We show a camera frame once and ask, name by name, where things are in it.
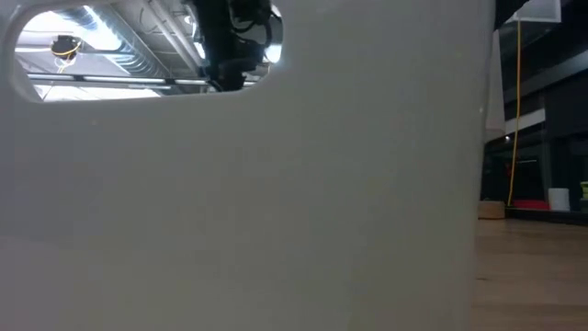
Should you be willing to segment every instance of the red object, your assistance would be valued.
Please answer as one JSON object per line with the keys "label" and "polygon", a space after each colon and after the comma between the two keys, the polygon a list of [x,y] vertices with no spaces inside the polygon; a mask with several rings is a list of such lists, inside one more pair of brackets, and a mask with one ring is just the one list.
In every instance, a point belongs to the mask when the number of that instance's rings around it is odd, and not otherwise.
{"label": "red object", "polygon": [[513,207],[548,211],[549,204],[544,200],[513,200]]}

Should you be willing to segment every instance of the ceiling duct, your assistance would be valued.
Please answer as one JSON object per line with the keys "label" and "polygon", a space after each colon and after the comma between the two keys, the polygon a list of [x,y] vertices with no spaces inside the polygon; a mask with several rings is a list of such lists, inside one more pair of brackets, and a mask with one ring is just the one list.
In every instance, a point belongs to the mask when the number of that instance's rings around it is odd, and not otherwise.
{"label": "ceiling duct", "polygon": [[63,19],[76,23],[84,42],[99,51],[132,76],[168,77],[169,72],[114,8],[82,6],[55,11]]}

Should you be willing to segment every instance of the wooden floor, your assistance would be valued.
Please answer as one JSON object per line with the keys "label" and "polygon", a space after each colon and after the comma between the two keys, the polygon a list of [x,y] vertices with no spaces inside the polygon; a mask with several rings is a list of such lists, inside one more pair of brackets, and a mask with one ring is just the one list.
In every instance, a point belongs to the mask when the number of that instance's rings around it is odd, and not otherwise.
{"label": "wooden floor", "polygon": [[588,331],[588,227],[480,221],[474,331]]}

